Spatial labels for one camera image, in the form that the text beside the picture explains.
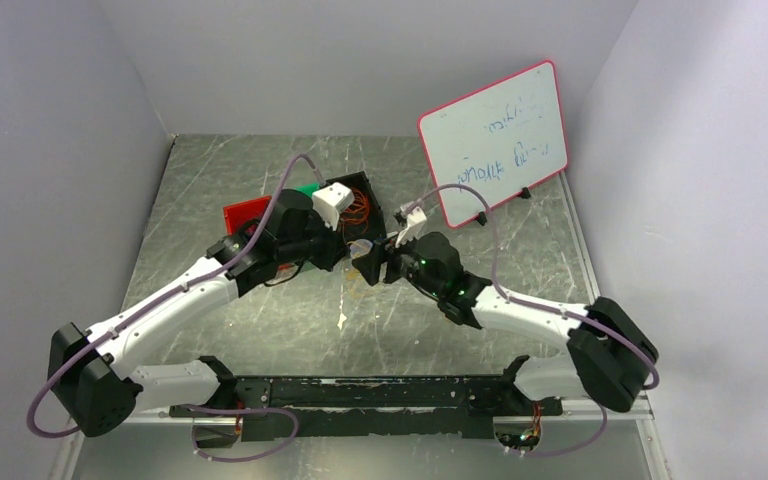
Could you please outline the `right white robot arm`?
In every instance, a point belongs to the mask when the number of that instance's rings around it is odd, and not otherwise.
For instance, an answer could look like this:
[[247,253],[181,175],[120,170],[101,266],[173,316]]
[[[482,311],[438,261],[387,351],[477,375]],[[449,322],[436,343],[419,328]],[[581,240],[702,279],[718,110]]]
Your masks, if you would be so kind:
[[655,379],[657,349],[616,301],[563,303],[498,287],[466,270],[439,232],[403,244],[376,241],[352,265],[371,286],[408,282],[457,325],[522,335],[558,349],[551,358],[514,364],[512,379],[499,389],[510,413],[525,413],[551,397],[587,397],[625,413]]

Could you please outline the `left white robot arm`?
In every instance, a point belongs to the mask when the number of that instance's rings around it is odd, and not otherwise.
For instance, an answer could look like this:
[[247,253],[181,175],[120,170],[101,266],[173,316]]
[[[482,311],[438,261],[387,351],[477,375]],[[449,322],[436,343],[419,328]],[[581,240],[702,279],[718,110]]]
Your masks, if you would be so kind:
[[266,285],[283,266],[332,270],[345,250],[341,216],[353,201],[340,183],[311,195],[284,189],[259,217],[222,237],[164,288],[88,329],[59,328],[46,386],[74,429],[97,437],[135,412],[168,405],[199,404],[214,416],[231,411],[235,381],[215,358],[154,367],[144,365],[145,358],[181,326]]

